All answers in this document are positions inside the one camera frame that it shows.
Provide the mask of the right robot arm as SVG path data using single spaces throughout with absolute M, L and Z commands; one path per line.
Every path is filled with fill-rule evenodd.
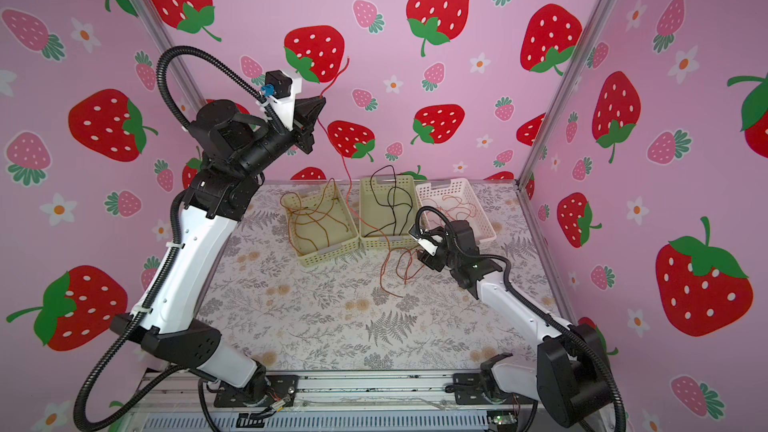
M 489 394 L 532 399 L 565 428 L 611 406 L 614 429 L 627 429 L 625 403 L 595 328 L 551 314 L 514 286 L 511 260 L 480 252 L 467 221 L 445 220 L 431 230 L 415 223 L 409 234 L 421 247 L 423 265 L 437 272 L 447 269 L 460 288 L 510 322 L 536 349 L 530 372 L 508 358 L 493 359 L 486 373 Z

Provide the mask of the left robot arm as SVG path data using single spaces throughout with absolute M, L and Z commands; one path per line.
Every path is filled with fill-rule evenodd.
M 263 184 L 267 167 L 297 146 L 310 153 L 323 97 L 298 99 L 288 125 L 241 113 L 234 102 L 201 108 L 188 130 L 203 149 L 205 164 L 171 209 L 177 226 L 168 272 L 158 271 L 131 312 L 116 316 L 111 330 L 126 334 L 150 355 L 202 378 L 219 380 L 247 405 L 264 402 L 270 383 L 259 362 L 227 344 L 221 332 L 197 319 L 202 298 L 231 234 Z

